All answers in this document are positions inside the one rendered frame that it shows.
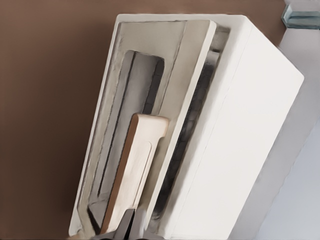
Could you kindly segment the pale oven door handle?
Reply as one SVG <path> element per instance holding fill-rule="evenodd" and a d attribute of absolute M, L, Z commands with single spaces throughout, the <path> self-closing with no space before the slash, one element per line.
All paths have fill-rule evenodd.
<path fill-rule="evenodd" d="M 137 113 L 132 116 L 102 222 L 102 234 L 115 231 L 126 210 L 137 209 L 157 145 L 168 126 L 165 117 Z"/>

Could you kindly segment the white oven door with window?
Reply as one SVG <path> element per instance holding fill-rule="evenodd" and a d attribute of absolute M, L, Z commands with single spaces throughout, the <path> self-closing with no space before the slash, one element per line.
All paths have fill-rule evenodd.
<path fill-rule="evenodd" d="M 136 210 L 158 210 L 164 184 L 175 180 L 213 73 L 211 20 L 116 22 L 80 177 L 69 235 L 101 233 L 134 114 L 169 120 L 157 145 Z"/>

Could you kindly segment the white oven body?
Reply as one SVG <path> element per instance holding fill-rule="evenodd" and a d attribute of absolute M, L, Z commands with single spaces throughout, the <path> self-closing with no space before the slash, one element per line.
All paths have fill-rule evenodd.
<path fill-rule="evenodd" d="M 304 81 L 244 15 L 119 14 L 117 23 L 211 20 L 226 29 L 202 111 L 165 208 L 149 212 L 147 239 L 252 240 L 277 191 L 265 200 L 268 155 Z"/>

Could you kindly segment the silver frame post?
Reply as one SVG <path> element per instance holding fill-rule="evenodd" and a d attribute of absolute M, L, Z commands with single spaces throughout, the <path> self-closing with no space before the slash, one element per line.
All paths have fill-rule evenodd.
<path fill-rule="evenodd" d="M 289 29 L 320 30 L 320 11 L 295 11 L 290 4 L 285 6 L 281 20 Z"/>

